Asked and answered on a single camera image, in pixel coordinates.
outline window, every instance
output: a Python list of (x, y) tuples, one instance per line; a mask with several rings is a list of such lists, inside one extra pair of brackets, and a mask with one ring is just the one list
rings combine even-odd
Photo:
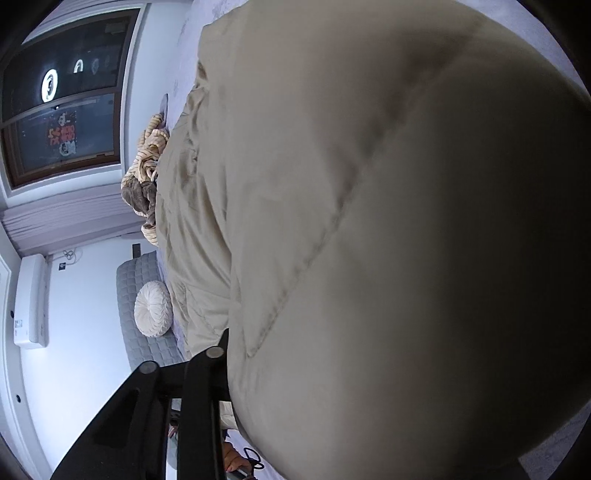
[(137, 15), (85, 18), (24, 44), (10, 60), (0, 135), (12, 187), (120, 162), (123, 73)]

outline person's hand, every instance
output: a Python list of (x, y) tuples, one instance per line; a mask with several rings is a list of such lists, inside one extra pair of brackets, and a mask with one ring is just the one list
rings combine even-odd
[(222, 447), (223, 467), (226, 472), (233, 472), (240, 467), (245, 467), (247, 472), (251, 471), (250, 462), (241, 456), (231, 443), (224, 442)]

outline throw blanket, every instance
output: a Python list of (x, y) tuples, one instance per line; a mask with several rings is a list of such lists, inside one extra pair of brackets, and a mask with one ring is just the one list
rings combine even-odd
[(154, 115), (148, 128), (139, 136), (138, 154), (121, 180), (121, 196), (137, 215), (146, 217), (142, 233), (153, 245), (156, 240), (156, 178), (158, 159), (168, 143), (168, 131), (158, 128), (164, 122), (161, 113)]

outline gray quilted headboard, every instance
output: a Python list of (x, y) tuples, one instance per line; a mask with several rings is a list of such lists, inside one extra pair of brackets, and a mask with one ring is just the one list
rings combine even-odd
[(154, 360), (161, 367), (184, 361), (172, 331), (169, 330), (162, 337), (148, 338), (135, 325), (135, 298), (141, 287), (152, 280), (162, 281), (156, 252), (129, 260), (117, 268), (117, 302), (121, 331), (132, 370), (147, 360)]

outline window frame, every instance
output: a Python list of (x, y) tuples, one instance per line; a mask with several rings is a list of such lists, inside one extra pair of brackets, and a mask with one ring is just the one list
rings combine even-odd
[[(2, 155), (4, 157), (4, 164), (6, 168), (6, 174), (10, 188), (16, 189), (35, 183), (40, 180), (50, 179), (66, 173), (88, 170), (94, 167), (101, 167), (107, 165), (114, 165), (121, 163), (121, 101), (123, 97), (123, 86), (125, 76), (125, 65), (129, 55), (129, 48), (131, 46), (132, 36), (135, 30), (136, 23), (138, 21), (139, 13), (141, 9), (130, 8), (119, 11), (109, 12), (105, 14), (91, 15), (81, 20), (62, 25), (61, 27), (54, 28), (31, 41), (24, 43), (12, 56), (11, 59), (18, 55), (21, 51), (34, 45), (37, 42), (45, 41), (54, 35), (60, 34), (71, 28), (80, 27), (82, 25), (94, 23), (101, 20), (110, 20), (117, 18), (129, 18), (129, 26), (125, 34), (124, 43), (121, 50), (121, 58), (119, 59), (119, 69), (117, 74), (117, 83), (114, 87), (107, 87), (95, 90), (88, 90), (86, 92), (76, 93), (74, 95), (65, 96), (59, 99), (53, 99), (50, 102), (42, 103), (29, 110), (19, 113), (9, 119), (1, 117), (3, 114), (2, 108), (2, 95), (0, 95), (0, 147), (2, 148)], [(9, 61), (6, 62), (4, 68), (0, 72), (0, 92), (4, 86), (4, 72), (8, 68)], [(113, 154), (105, 155), (98, 154), (90, 158), (77, 158), (71, 161), (64, 161), (56, 164), (52, 164), (43, 168), (39, 168), (33, 171), (24, 172), (22, 169), (22, 161), (18, 154), (18, 140), (11, 141), (10, 133), (8, 129), (15, 129), (16, 124), (19, 120), (37, 113), (42, 110), (49, 108), (55, 108), (63, 103), (71, 102), (74, 100), (80, 100), (91, 96), (104, 95), (107, 93), (114, 94), (114, 105), (113, 105)]]

